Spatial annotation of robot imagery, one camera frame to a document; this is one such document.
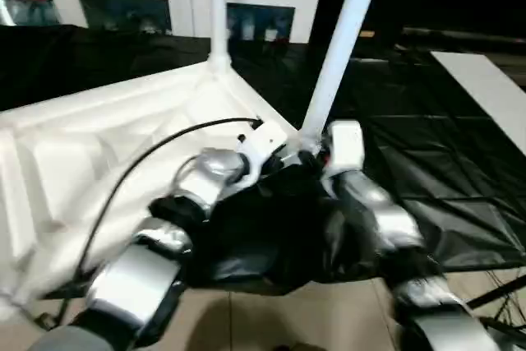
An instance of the white metal bar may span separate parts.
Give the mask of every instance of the white metal bar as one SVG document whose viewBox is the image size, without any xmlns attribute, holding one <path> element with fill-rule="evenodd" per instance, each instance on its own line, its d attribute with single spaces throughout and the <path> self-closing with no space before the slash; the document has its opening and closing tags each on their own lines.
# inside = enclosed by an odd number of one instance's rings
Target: white metal bar
<svg viewBox="0 0 526 351">
<path fill-rule="evenodd" d="M 212 0 L 212 51 L 209 61 L 215 72 L 222 72 L 230 65 L 227 39 L 226 1 Z"/>
<path fill-rule="evenodd" d="M 354 44 L 362 28 L 369 3 L 371 0 L 344 1 L 307 115 L 303 121 L 301 133 L 307 139 L 317 139 L 323 131 L 339 83 L 342 81 Z"/>
</svg>

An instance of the tiled floor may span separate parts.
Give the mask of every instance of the tiled floor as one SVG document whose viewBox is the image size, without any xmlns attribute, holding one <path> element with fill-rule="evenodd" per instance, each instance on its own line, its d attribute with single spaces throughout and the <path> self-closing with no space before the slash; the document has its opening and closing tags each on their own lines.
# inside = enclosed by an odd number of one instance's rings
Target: tiled floor
<svg viewBox="0 0 526 351">
<path fill-rule="evenodd" d="M 504 281 L 516 276 L 516 270 L 495 273 Z M 452 274 L 448 280 L 461 298 L 494 288 L 483 272 Z M 526 293 L 519 299 L 526 307 Z M 278 345 L 301 343 L 327 351 L 394 351 L 398 328 L 390 318 L 389 305 L 390 295 L 378 279 L 308 284 L 285 297 L 189 291 L 163 340 L 148 350 L 271 351 Z M 54 311 L 56 306 L 42 302 L 36 307 Z M 480 312 L 494 314 L 499 306 L 493 303 Z M 22 351 L 39 336 L 30 324 L 13 321 L 0 328 L 0 349 Z"/>
</svg>

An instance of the black cloth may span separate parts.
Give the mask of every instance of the black cloth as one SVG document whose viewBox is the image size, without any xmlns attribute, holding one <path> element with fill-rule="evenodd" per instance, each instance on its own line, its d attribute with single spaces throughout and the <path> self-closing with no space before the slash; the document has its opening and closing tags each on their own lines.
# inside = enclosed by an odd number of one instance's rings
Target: black cloth
<svg viewBox="0 0 526 351">
<path fill-rule="evenodd" d="M 206 39 L 72 26 L 0 27 L 2 109 L 206 60 Z M 300 127 L 323 51 L 230 45 L 233 67 Z M 330 118 L 356 118 L 365 172 L 418 220 L 448 271 L 522 266 L 526 158 L 428 53 L 358 48 Z M 303 168 L 219 205 L 189 272 L 191 285 L 287 293 L 309 280 L 376 275 L 353 227 Z"/>
</svg>

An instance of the glass panel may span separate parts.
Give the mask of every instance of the glass panel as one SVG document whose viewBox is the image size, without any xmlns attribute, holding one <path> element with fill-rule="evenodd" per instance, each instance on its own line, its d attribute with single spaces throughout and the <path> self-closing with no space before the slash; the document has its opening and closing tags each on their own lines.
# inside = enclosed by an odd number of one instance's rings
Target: glass panel
<svg viewBox="0 0 526 351">
<path fill-rule="evenodd" d="M 0 0 L 0 24 L 58 25 L 53 0 Z"/>
<path fill-rule="evenodd" d="M 230 39 L 288 42 L 294 7 L 228 3 Z"/>
<path fill-rule="evenodd" d="M 88 26 L 172 34 L 168 0 L 80 0 Z"/>
</svg>

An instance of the wire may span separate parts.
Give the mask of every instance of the wire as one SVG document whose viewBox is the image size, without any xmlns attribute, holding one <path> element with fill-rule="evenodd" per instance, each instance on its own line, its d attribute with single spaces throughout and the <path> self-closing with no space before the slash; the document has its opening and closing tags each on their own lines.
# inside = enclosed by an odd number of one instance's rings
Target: wire
<svg viewBox="0 0 526 351">
<path fill-rule="evenodd" d="M 162 146 L 168 144 L 170 141 L 173 141 L 183 135 L 186 135 L 187 133 L 197 131 L 199 129 L 203 129 L 205 127 L 213 127 L 215 125 L 221 125 L 224 123 L 230 123 L 230 122 L 250 122 L 252 123 L 252 126 L 257 126 L 259 123 L 261 123 L 260 119 L 254 119 L 254 118 L 225 118 L 225 119 L 218 119 L 216 121 L 209 121 L 209 122 L 203 122 L 197 125 L 194 125 L 192 127 L 188 127 L 186 129 L 182 129 L 181 131 L 174 133 L 160 142 L 154 144 L 151 146 L 148 150 L 143 152 L 137 159 L 135 159 L 130 166 L 122 173 L 121 177 L 116 182 L 115 186 L 113 187 L 113 190 L 109 193 L 108 198 L 106 199 L 106 202 L 104 203 L 101 211 L 99 212 L 99 216 L 97 217 L 97 220 L 94 222 L 93 228 L 91 229 L 90 236 L 88 237 L 86 244 L 84 246 L 84 250 L 81 253 L 81 257 L 76 264 L 76 269 L 73 274 L 71 286 L 69 287 L 67 291 L 67 296 L 62 300 L 62 304 L 58 310 L 57 315 L 54 317 L 54 327 L 60 326 L 62 322 L 64 321 L 64 317 L 67 314 L 67 310 L 69 308 L 69 305 L 71 303 L 71 300 L 73 299 L 74 292 L 75 292 L 75 284 L 81 279 L 82 277 L 82 270 L 85 265 L 86 259 L 88 257 L 88 252 L 90 251 L 91 245 L 93 244 L 93 240 L 95 239 L 95 235 L 97 234 L 100 225 L 102 224 L 102 221 L 104 219 L 104 216 L 108 212 L 108 209 L 112 203 L 113 198 L 117 194 L 118 189 L 120 186 L 124 183 L 126 178 L 130 175 L 130 173 L 148 156 L 150 156 L 152 153 L 157 151 Z"/>
</svg>

